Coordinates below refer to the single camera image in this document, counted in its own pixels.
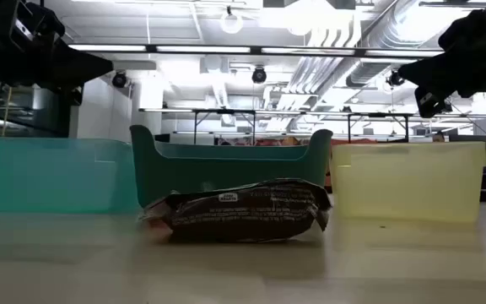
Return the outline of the brown chocolate bar wrapper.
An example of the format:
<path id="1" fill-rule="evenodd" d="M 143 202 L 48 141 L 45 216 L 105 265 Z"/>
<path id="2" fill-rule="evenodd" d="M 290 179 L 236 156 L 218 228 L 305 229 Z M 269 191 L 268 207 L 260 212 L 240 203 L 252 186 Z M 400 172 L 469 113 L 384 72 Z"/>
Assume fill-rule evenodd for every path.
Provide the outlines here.
<path id="1" fill-rule="evenodd" d="M 167 228 L 179 242 L 275 242 L 327 228 L 327 191 L 279 178 L 200 193 L 171 193 L 143 208 L 138 221 Z"/>

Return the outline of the light teal translucent bin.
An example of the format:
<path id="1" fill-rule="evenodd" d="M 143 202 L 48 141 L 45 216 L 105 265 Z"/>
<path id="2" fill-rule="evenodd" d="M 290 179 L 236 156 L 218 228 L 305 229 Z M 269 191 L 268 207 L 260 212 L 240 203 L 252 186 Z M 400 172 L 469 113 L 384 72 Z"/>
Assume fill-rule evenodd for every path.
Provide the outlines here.
<path id="1" fill-rule="evenodd" d="M 138 209 L 130 144 L 0 137 L 1 212 L 127 214 Z"/>

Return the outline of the yellow translucent bin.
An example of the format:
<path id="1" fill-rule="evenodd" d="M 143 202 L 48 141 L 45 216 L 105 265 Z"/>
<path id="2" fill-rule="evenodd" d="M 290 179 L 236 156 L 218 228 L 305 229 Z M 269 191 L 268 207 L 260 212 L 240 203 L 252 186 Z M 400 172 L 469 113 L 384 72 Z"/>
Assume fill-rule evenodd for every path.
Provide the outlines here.
<path id="1" fill-rule="evenodd" d="M 333 202 L 346 218 L 477 221 L 483 142 L 332 147 Z"/>

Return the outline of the black overhead light bar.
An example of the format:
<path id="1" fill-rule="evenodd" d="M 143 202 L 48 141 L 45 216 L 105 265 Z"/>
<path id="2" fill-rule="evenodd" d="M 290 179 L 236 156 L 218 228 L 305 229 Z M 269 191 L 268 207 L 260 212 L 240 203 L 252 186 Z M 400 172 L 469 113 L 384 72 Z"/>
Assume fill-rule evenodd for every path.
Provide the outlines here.
<path id="1" fill-rule="evenodd" d="M 117 45 L 71 44 L 71 48 L 95 53 L 219 54 L 281 57 L 357 57 L 418 59 L 440 55 L 433 49 L 376 49 L 307 46 L 214 46 L 214 45 Z"/>

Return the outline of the dark teal plastic bin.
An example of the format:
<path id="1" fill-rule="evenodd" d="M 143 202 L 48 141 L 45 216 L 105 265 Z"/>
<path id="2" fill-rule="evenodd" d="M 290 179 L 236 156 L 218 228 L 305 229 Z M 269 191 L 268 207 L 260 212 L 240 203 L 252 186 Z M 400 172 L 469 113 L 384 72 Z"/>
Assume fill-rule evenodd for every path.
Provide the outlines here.
<path id="1" fill-rule="evenodd" d="M 130 127 L 138 203 L 277 178 L 325 184 L 332 132 L 314 132 L 307 145 L 234 146 L 160 142 L 142 125 Z"/>

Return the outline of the black frame table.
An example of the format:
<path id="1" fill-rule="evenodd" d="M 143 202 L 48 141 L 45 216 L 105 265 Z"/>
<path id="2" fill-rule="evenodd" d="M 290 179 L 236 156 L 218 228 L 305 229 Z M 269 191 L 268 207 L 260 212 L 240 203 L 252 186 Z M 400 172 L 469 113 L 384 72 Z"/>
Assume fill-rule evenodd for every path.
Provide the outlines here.
<path id="1" fill-rule="evenodd" d="M 256 143 L 257 112 L 255 110 L 218 108 L 218 109 L 192 109 L 192 112 L 194 113 L 194 126 L 193 126 L 193 143 L 194 144 L 197 143 L 197 126 L 201 123 L 201 121 L 197 119 L 198 115 L 200 113 L 206 114 L 206 116 L 204 118 L 206 118 L 211 113 L 215 113 L 215 114 L 218 114 L 218 115 L 231 115 L 231 116 L 241 115 L 251 125 L 251 127 L 252 127 L 252 133 L 251 133 L 252 144 Z"/>

